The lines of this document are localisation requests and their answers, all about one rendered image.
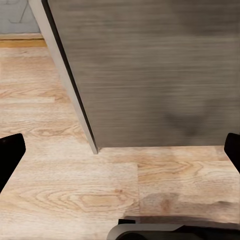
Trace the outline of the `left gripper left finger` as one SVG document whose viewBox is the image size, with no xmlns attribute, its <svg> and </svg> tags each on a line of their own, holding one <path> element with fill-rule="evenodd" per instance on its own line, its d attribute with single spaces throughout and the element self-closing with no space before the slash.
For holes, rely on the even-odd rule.
<svg viewBox="0 0 240 240">
<path fill-rule="evenodd" d="M 26 145 L 21 133 L 0 138 L 0 193 L 25 152 Z"/>
</svg>

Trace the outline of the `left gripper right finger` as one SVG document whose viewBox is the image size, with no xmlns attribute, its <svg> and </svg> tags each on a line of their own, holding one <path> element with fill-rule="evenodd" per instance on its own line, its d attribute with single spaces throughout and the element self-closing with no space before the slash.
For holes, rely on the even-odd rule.
<svg viewBox="0 0 240 240">
<path fill-rule="evenodd" d="M 232 161 L 238 172 L 240 173 L 240 135 L 235 133 L 228 133 L 224 151 Z"/>
</svg>

